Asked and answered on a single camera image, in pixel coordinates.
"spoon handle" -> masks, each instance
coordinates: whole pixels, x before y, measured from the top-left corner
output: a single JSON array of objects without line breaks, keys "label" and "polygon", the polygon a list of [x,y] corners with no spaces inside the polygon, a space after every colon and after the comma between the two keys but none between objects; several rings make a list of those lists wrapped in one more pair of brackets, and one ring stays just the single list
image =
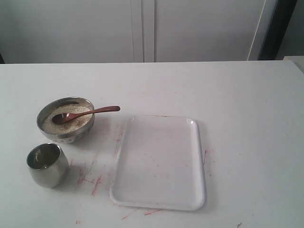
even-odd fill
[{"label": "spoon handle", "polygon": [[118,112],[120,110],[119,106],[109,106],[109,107],[103,107],[103,108],[97,108],[85,113],[79,114],[79,116],[93,114],[93,113],[107,113],[107,112]]}]

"wooden spoon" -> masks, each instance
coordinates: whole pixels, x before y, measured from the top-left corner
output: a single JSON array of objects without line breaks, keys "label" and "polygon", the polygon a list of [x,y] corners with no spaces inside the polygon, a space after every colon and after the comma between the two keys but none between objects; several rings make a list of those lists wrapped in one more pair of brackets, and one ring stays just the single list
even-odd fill
[{"label": "wooden spoon", "polygon": [[83,115],[89,115],[89,114],[93,114],[93,113],[106,113],[106,112],[118,112],[120,110],[119,106],[109,106],[109,107],[103,107],[103,108],[98,108],[95,110],[91,110],[88,112],[84,112],[84,113],[62,113],[62,114],[58,114],[55,115],[52,118],[53,123],[55,124],[64,124],[68,121],[74,120],[78,117],[81,117]]}]

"white tray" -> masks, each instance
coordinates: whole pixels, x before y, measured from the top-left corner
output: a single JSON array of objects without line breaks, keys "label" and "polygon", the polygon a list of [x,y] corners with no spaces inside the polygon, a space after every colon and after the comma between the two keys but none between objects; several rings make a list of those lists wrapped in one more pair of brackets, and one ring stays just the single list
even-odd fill
[{"label": "white tray", "polygon": [[196,210],[205,201],[197,123],[135,116],[117,155],[111,199],[123,206]]}]

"metal cup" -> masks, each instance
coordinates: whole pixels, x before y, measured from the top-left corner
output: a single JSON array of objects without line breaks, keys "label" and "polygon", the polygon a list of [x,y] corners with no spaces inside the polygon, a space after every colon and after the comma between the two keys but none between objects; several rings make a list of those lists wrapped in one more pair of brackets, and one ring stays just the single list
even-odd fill
[{"label": "metal cup", "polygon": [[53,143],[35,147],[28,154],[27,164],[34,181],[44,188],[57,186],[65,178],[69,167],[62,149]]}]

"uncooked rice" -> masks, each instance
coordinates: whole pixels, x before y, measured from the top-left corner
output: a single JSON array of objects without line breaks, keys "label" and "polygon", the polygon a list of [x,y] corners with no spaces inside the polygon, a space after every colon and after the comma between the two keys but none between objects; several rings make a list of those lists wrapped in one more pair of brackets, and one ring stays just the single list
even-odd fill
[{"label": "uncooked rice", "polygon": [[43,122],[42,129],[49,134],[66,134],[76,131],[84,126],[92,117],[92,114],[81,116],[77,119],[63,124],[55,124],[52,118],[61,113],[84,113],[90,111],[89,108],[76,104],[68,104],[55,109]]}]

